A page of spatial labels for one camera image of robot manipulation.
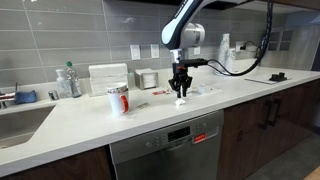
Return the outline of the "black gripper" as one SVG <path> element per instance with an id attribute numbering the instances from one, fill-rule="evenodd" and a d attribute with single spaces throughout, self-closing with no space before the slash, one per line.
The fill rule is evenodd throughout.
<path id="1" fill-rule="evenodd" d="M 192 83 L 192 77 L 187 75 L 188 68 L 176 67 L 173 63 L 173 78 L 168 83 L 173 91 L 176 92 L 177 98 L 181 98 L 180 86 L 183 88 L 183 96 L 186 96 L 187 90 Z"/>

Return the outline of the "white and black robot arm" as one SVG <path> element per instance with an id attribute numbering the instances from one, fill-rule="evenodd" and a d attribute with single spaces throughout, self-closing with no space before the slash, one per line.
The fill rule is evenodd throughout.
<path id="1" fill-rule="evenodd" d="M 173 54 L 173 78 L 169 85 L 178 98 L 186 96 L 193 78 L 188 75 L 189 67 L 207 65 L 204 59 L 188 59 L 185 50 L 202 45 L 205 29 L 199 23 L 192 23 L 194 16 L 205 6 L 213 4 L 218 10 L 238 6 L 247 0 L 183 0 L 177 12 L 166 23 L 161 32 L 163 45 Z"/>

